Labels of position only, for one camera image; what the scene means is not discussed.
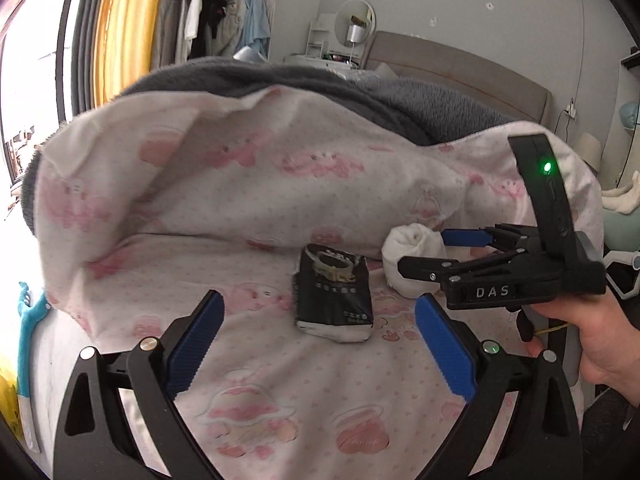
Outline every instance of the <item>light blue shirt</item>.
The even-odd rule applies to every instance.
[[[246,15],[236,52],[242,47],[248,46],[266,57],[271,29],[264,0],[244,0],[244,2],[246,3]]]

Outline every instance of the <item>round mirror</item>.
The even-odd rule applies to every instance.
[[[335,16],[334,33],[342,46],[362,44],[374,30],[376,13],[364,0],[344,2]]]

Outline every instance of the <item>gray fleece blanket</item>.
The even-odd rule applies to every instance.
[[[460,92],[408,78],[347,81],[327,70],[249,64],[220,57],[162,68],[134,83],[122,95],[202,91],[237,98],[274,85],[321,94],[418,146],[450,142],[515,121]],[[39,163],[36,152],[22,182],[22,213],[32,233],[33,189]]]

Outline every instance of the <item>human hand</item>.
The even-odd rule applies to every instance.
[[[561,319],[580,329],[580,372],[592,384],[617,390],[636,408],[640,404],[640,331],[626,318],[613,293],[602,296],[562,296],[531,305],[545,317]],[[533,357],[544,349],[537,337],[525,343]]]

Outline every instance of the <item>upholstered headboard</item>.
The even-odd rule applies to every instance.
[[[376,32],[362,67],[375,70],[382,62],[399,76],[455,88],[503,114],[548,126],[551,92],[488,59],[434,41]]]

